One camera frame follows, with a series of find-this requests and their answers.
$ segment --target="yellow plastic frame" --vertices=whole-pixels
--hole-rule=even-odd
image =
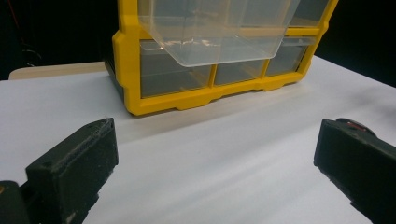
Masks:
[[[289,28],[285,36],[313,36],[316,43],[308,46],[296,72],[266,77],[270,62],[266,60],[259,78],[215,86],[217,65],[213,64],[209,83],[199,90],[182,91],[165,95],[141,97],[140,90],[140,40],[152,39],[139,24],[137,0],[119,0],[119,30],[113,36],[116,80],[122,86],[123,99],[127,110],[134,115],[176,108],[184,110],[207,105],[211,101],[243,91],[271,91],[304,78],[319,41],[329,27],[330,17],[338,0],[329,0],[317,27]]]

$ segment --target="yellow organizer box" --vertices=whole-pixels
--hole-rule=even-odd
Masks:
[[[134,115],[300,81],[338,0],[119,0],[115,79]]]

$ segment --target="transparent drawer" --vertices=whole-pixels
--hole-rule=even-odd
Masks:
[[[290,27],[318,26],[329,0],[300,0]]]
[[[142,27],[183,66],[274,57],[299,0],[138,0]]]
[[[315,44],[314,37],[285,37],[275,58],[271,59],[265,72],[266,77],[295,72],[306,48]]]
[[[264,60],[218,65],[215,85],[251,80],[262,74]]]
[[[207,86],[211,66],[183,67],[153,40],[140,41],[143,98]]]

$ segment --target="white tabletop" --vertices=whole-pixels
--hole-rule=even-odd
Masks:
[[[0,82],[0,180],[86,123],[114,118],[120,164],[88,223],[371,223],[313,165],[322,119],[396,145],[396,89],[314,57],[276,91],[137,118],[107,72]]]

